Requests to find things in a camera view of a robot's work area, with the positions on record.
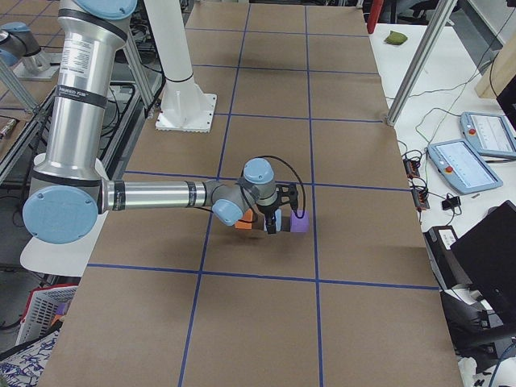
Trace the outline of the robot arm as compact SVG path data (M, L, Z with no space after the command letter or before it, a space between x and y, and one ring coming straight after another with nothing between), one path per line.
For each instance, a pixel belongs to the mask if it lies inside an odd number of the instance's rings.
M1 59L25 80L50 80L60 67L60 54L46 52L22 22L1 25Z

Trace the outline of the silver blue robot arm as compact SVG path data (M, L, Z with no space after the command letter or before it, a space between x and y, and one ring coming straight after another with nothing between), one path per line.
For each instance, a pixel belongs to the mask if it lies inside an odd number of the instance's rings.
M44 159L23 207L27 230L47 243L86 236L100 214L146 208L208 207L231 226L251 208L268 233L280 228L278 185L270 163L254 158L231 186L217 181L109 181L95 168L115 53L130 32L133 1L63 1L65 42Z

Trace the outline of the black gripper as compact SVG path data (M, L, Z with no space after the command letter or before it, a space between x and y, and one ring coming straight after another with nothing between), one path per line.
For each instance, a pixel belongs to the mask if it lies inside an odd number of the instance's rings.
M272 203L268 205L257 205L258 210L264 215L264 225L265 230L269 235L277 233L277 218L280 218L280 215L277 215L277 211L280 209L280 206L277 203Z

